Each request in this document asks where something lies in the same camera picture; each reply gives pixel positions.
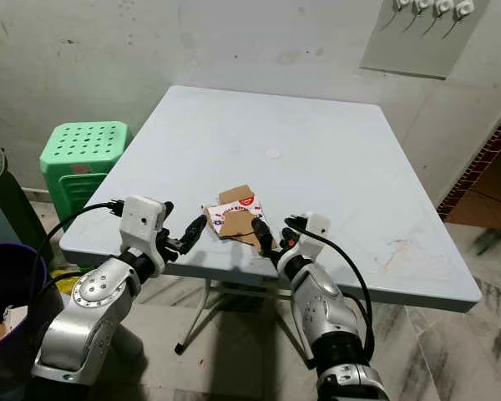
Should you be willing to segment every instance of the purple bucket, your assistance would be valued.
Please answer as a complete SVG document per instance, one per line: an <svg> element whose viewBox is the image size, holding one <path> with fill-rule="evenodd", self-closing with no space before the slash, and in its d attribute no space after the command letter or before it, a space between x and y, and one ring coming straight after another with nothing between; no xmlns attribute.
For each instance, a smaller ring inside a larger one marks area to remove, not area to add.
<svg viewBox="0 0 501 401"><path fill-rule="evenodd" d="M0 243L0 321L7 306L28 305L30 273L35 253L33 248L23 244ZM35 287L37 292L47 280L47 268L41 258ZM37 349L48 325L62 310L63 301L58 289L49 288L33 313L33 332L38 335ZM19 385L30 379L35 354L28 346L27 339L27 325L24 319L0 340L0 383Z"/></svg>

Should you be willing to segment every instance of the brown wall trim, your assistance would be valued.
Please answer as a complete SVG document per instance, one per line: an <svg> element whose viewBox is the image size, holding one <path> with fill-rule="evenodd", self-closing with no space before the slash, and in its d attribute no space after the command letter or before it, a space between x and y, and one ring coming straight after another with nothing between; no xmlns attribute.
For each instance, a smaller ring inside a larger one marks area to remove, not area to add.
<svg viewBox="0 0 501 401"><path fill-rule="evenodd" d="M466 190L471 188L473 184L477 182L481 174L492 164L500 151L501 123L495 129L488 142L486 142L483 148L477 153L477 156L473 159L466 171L464 171L462 177L458 179L454 187L438 205L437 211L443 221L449 216L449 213L457 205L458 201L462 199Z"/></svg>

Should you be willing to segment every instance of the marble floor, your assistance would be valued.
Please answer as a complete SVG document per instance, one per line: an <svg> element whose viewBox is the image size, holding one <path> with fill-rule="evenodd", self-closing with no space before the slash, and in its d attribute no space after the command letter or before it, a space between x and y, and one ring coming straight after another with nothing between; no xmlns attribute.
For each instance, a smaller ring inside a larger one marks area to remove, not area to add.
<svg viewBox="0 0 501 401"><path fill-rule="evenodd" d="M52 205L33 204L51 228ZM394 400L501 400L501 239L478 255L483 228L446 226L483 299L467 313L375 303L372 366ZM55 265L66 262L59 256ZM201 286L169 276L145 284L124 321L143 338L145 357L121 363L110 355L91 399L316 399L315 373L291 343L287 302L214 294L208 324L176 356Z"/></svg>

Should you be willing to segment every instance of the red logo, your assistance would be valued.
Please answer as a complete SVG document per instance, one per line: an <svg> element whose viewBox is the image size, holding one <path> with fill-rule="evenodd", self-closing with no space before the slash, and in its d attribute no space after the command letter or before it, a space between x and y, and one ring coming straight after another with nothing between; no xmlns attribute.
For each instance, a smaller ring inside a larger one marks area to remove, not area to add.
<svg viewBox="0 0 501 401"><path fill-rule="evenodd" d="M243 206L252 205L252 202L254 202L254 196L249 196L248 198L240 199L239 202Z"/></svg>

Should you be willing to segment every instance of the green plastic stool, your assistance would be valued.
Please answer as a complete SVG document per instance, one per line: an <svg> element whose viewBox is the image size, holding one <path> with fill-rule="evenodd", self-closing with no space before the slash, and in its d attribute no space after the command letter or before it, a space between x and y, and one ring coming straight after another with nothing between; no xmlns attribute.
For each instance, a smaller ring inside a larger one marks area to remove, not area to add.
<svg viewBox="0 0 501 401"><path fill-rule="evenodd" d="M119 121L67 123L53 130L39 164L59 220L84 207L130 140Z"/></svg>

